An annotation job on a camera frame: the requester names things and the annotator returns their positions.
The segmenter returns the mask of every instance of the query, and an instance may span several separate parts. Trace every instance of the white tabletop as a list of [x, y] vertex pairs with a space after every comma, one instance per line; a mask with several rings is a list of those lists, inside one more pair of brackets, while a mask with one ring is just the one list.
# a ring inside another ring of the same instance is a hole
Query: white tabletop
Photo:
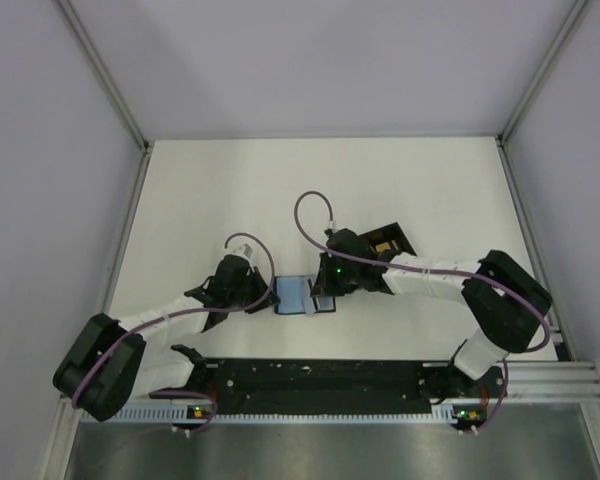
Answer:
[[[499, 249], [530, 271], [493, 138], [160, 141], [111, 313], [137, 313], [200, 285], [236, 231], [267, 244], [278, 275], [316, 273], [319, 252], [293, 222], [306, 190], [331, 199], [340, 228], [363, 233], [397, 221], [421, 256], [478, 259]], [[306, 200], [301, 219], [325, 240], [318, 199]], [[266, 257], [254, 249], [268, 281]], [[330, 314], [232, 314], [186, 343], [205, 356], [443, 360], [476, 328], [459, 304], [356, 292]], [[533, 344], [540, 339], [538, 332]], [[555, 360], [556, 353], [549, 345], [511, 358]]]

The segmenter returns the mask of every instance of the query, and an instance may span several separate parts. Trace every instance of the wall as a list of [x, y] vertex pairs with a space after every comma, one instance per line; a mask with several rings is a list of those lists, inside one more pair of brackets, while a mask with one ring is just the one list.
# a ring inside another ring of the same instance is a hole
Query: wall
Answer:
[[577, 354], [600, 369], [600, 0], [510, 152]]
[[573, 0], [73, 0], [154, 140], [502, 130]]
[[35, 473], [138, 159], [53, 2], [0, 1], [0, 479]]

